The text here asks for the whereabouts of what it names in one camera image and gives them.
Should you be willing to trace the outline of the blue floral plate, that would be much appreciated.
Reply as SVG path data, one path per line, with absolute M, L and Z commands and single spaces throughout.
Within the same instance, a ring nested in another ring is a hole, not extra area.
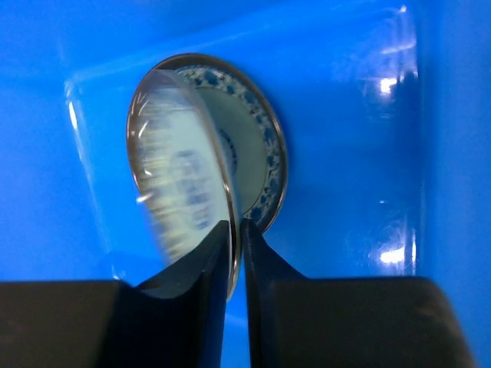
M 200 95 L 221 137 L 242 214 L 267 231 L 288 183 L 285 137 L 268 99 L 240 69 L 212 55 L 177 54 L 155 68 L 178 73 Z
M 225 222 L 231 297 L 239 279 L 242 211 L 229 159 L 203 99 L 177 72 L 149 71 L 130 102 L 126 142 L 137 201 L 147 207 L 170 262 Z

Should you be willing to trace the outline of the blue plastic bin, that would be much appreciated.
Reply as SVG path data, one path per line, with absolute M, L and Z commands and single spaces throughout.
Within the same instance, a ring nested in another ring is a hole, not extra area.
M 163 267 L 126 118 L 143 75 L 188 52 L 235 65 L 280 120 L 270 246 L 313 278 L 435 280 L 488 367 L 488 1 L 3 1 L 2 280 Z

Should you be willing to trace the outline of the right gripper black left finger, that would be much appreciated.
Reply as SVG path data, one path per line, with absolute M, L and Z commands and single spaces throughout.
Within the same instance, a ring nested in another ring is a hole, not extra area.
M 229 225 L 133 287 L 122 281 L 4 282 L 3 367 L 218 367 Z

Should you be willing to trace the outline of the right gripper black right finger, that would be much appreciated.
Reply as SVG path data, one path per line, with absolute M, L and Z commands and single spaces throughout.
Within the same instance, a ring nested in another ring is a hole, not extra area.
M 419 277 L 314 279 L 241 225 L 253 367 L 474 367 L 435 283 Z

